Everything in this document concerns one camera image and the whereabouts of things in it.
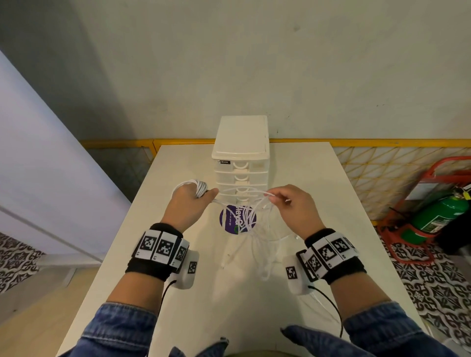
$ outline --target right hand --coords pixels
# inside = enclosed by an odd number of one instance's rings
[[[269,189],[268,199],[278,207],[286,225],[303,240],[325,228],[311,195],[299,187],[286,185]]]

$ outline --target purple round sticker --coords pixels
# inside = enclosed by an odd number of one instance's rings
[[[228,205],[226,207],[226,210],[234,213],[232,215],[230,212],[226,212],[226,221],[223,223],[222,218],[224,216],[224,210],[221,211],[221,214],[219,215],[219,223],[221,224],[221,227],[223,227],[226,232],[229,232],[231,234],[239,234],[239,233],[244,233],[247,232],[247,227],[244,226],[244,222],[242,221],[242,208],[235,207],[233,205]],[[253,223],[252,223],[252,228],[255,227],[255,223],[257,222],[257,215],[255,214],[253,217]]]

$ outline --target white table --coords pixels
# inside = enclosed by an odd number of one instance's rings
[[[162,217],[173,188],[193,178],[215,186],[212,146],[160,148],[59,353],[76,343],[105,302],[123,275],[142,232]],[[425,329],[330,144],[271,144],[270,151],[271,186],[291,183],[311,193],[325,225],[346,234],[360,251],[370,276]],[[177,346],[192,357],[221,336],[230,340],[227,353],[277,349],[307,356],[304,349],[281,335],[281,326],[296,323],[338,334],[339,324],[317,302],[309,296],[290,294],[282,264],[274,265],[267,282],[258,279],[249,244],[244,244],[234,260],[221,268],[241,239],[221,228],[221,210],[212,203],[185,232],[190,248],[200,253],[195,284],[189,290],[170,288],[167,292],[149,356],[167,357]],[[285,240],[282,245],[279,259],[304,247],[295,239]],[[332,298],[324,281],[316,282],[316,286]],[[319,298],[335,316],[330,304]]]

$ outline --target fire extinguisher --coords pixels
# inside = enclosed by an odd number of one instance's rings
[[[471,198],[468,192],[454,191],[452,196],[441,198],[419,210],[409,223],[421,232],[436,234],[468,210],[468,198]],[[411,229],[406,229],[401,238],[412,244],[421,244],[427,239]]]

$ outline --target white wall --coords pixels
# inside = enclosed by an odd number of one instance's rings
[[[78,138],[471,138],[467,0],[4,1],[0,48]]]
[[[0,206],[89,253],[108,251],[130,206],[1,52]],[[4,213],[0,232],[75,253]]]

